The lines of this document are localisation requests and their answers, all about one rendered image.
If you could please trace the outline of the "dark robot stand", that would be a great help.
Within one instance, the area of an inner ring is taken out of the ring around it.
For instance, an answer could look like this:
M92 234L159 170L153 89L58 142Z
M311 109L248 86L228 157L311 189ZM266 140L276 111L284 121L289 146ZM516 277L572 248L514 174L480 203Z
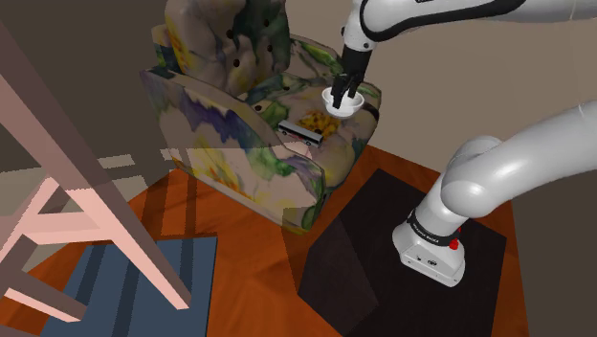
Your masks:
M310 247L298 295L343 337L491 337L506 239L469 220L462 281L418 273L391 233L423 196L378 169Z

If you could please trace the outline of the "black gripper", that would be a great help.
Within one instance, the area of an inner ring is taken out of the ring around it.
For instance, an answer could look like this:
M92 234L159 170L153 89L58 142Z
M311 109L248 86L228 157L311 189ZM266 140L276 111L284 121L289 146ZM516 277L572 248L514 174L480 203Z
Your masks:
M339 109L343 95L354 99L360 83L365 78L365 72L370 61L372 51L357 51L347 45L343 46L342 67L343 74L335 77L330 94L332 106Z

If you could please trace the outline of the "white bowl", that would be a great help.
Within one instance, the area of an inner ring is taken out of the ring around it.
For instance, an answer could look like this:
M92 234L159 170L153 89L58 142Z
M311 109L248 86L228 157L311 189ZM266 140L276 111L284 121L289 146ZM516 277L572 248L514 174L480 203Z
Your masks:
M332 87L325 88L321 92L321 97L323 99L326 111L335 118L350 118L357 111L359 111L365 103L365 98L361 93L356 92L353 98L350 98L348 93L345 93L342 97L340 107L337 108L333 105L334 97L331 94L331 90Z

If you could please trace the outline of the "blue striped rug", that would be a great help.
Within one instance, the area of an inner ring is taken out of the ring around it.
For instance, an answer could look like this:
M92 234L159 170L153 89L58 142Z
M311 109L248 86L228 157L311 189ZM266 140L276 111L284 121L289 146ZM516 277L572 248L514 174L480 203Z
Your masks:
M49 318L40 337L207 337L217 238L161 240L191 293L178 310L113 244L86 247L64 293L86 305L79 322Z

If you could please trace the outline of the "grey toy bus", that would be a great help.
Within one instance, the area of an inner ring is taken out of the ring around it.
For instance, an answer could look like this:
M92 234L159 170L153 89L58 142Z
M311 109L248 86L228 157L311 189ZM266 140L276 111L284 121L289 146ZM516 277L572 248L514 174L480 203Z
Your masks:
M277 124L277 130L283 135L291 136L301 140L307 146L320 147L323 137L321 134L305 129L286 120Z

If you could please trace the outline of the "pink wooden frame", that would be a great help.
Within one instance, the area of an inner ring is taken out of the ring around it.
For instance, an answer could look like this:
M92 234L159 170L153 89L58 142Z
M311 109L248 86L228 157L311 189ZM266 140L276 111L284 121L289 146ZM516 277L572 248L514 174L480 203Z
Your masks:
M23 270L39 245L112 241L177 309L191 295L0 22L0 124L45 169L13 214L0 216L0 296L78 322L86 307Z

